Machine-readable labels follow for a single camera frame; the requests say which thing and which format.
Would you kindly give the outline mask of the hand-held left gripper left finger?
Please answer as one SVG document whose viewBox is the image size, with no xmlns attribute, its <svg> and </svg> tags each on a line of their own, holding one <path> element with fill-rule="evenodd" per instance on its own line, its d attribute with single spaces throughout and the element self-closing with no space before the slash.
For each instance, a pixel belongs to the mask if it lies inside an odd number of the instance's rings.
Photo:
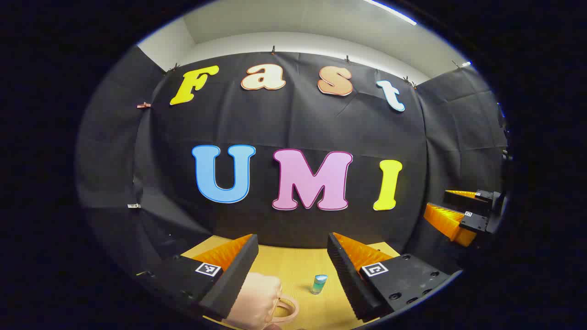
<svg viewBox="0 0 587 330">
<path fill-rule="evenodd" d="M 138 282 L 167 306 L 189 317 L 228 317 L 258 254 L 249 234 L 200 253 L 174 255 L 137 274 Z"/>
</svg>

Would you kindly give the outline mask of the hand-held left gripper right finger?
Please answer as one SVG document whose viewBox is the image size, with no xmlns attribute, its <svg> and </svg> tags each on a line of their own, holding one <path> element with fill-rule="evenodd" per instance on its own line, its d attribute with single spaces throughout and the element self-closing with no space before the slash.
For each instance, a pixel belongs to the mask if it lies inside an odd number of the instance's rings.
<svg viewBox="0 0 587 330">
<path fill-rule="evenodd" d="M 452 282 L 452 276 L 413 254 L 390 256 L 331 232 L 327 253 L 355 317 L 367 323 L 395 316 Z"/>
</svg>

